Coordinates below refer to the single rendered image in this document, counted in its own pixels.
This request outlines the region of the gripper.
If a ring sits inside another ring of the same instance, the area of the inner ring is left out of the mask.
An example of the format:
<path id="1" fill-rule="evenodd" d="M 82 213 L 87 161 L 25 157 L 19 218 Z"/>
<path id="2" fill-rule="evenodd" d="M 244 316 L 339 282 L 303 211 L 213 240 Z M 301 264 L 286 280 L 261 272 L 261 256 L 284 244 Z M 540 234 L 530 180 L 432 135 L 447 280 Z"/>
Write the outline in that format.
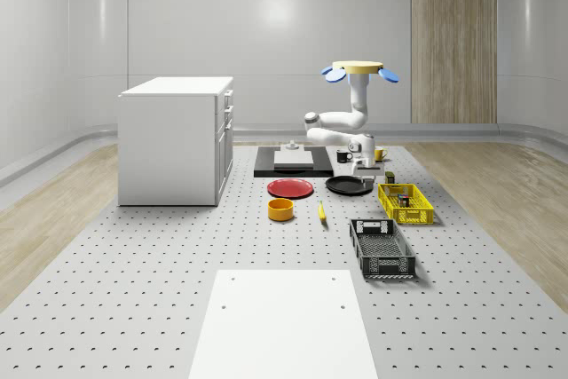
<path id="1" fill-rule="evenodd" d="M 366 167 L 363 162 L 354 162 L 352 164 L 352 175 L 361 182 L 365 182 L 367 177 L 374 181 L 375 177 L 384 175 L 384 162 L 376 162 L 372 167 Z"/>

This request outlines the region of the black plate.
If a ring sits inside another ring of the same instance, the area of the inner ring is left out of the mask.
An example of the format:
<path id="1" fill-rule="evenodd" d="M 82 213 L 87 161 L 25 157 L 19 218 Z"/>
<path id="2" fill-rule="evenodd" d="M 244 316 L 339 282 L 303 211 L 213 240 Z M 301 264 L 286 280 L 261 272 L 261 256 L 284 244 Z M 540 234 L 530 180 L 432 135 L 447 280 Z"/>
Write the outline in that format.
<path id="1" fill-rule="evenodd" d="M 326 181 L 326 187 L 333 193 L 357 196 L 373 191 L 374 180 L 356 176 L 335 176 Z"/>

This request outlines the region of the yellow basket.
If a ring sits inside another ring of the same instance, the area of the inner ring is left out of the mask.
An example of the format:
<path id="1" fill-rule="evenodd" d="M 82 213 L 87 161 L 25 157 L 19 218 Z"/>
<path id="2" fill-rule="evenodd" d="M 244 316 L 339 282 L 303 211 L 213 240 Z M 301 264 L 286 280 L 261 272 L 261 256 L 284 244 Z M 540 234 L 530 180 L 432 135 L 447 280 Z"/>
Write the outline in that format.
<path id="1" fill-rule="evenodd" d="M 400 208 L 398 194 L 410 196 L 410 207 Z M 433 223 L 434 209 L 420 189 L 414 184 L 379 184 L 378 199 L 387 216 L 399 224 Z"/>

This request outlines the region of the red plate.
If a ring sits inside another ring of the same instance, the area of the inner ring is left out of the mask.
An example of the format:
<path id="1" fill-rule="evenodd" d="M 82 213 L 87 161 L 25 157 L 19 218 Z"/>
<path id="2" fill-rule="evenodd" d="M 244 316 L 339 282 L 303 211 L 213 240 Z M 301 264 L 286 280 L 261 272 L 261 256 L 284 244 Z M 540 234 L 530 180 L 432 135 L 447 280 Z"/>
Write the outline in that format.
<path id="1" fill-rule="evenodd" d="M 313 193 L 313 186 L 303 179 L 282 178 L 270 182 L 267 191 L 274 197 L 292 200 L 310 196 Z"/>

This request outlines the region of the dark grey basket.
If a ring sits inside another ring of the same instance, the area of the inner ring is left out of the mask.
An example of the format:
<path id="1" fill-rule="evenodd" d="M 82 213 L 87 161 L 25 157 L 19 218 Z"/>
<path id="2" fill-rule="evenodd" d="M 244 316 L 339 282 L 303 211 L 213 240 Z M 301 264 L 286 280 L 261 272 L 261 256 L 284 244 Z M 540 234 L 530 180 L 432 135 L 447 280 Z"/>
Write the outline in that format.
<path id="1" fill-rule="evenodd" d="M 351 219 L 350 234 L 364 276 L 415 275 L 415 253 L 394 220 Z"/>

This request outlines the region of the yellow bowl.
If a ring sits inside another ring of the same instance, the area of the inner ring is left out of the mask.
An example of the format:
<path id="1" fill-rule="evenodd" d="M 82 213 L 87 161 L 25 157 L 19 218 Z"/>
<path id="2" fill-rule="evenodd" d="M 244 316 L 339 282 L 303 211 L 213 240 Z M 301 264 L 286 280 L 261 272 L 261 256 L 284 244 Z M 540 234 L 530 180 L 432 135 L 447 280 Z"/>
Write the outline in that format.
<path id="1" fill-rule="evenodd" d="M 273 221 L 285 222 L 294 216 L 294 203 L 290 199 L 276 198 L 268 202 L 268 217 Z"/>

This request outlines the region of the black stove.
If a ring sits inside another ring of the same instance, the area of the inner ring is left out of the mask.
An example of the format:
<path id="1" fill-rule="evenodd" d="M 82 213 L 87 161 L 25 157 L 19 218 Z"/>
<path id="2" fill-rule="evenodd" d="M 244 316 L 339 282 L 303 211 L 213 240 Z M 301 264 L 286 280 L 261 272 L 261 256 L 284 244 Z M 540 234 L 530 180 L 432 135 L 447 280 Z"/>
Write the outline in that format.
<path id="1" fill-rule="evenodd" d="M 255 178 L 330 178 L 334 176 L 327 149 L 294 141 L 278 147 L 260 146 Z"/>

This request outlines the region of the white board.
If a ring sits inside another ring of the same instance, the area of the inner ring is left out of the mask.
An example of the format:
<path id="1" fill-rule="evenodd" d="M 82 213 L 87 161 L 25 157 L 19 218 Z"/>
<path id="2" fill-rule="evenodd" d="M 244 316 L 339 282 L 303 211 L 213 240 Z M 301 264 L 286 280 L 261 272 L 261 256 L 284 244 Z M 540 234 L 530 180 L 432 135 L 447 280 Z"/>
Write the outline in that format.
<path id="1" fill-rule="evenodd" d="M 347 270 L 220 270 L 189 379 L 377 379 Z"/>

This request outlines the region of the white cabinet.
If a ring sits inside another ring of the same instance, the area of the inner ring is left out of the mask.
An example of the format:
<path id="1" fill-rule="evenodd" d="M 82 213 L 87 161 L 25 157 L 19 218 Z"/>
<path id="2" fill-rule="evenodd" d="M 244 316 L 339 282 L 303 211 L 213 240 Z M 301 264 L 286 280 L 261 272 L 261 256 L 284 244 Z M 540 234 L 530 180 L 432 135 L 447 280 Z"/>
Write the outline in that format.
<path id="1" fill-rule="evenodd" d="M 118 98 L 118 202 L 216 206 L 233 166 L 233 78 L 156 77 Z"/>

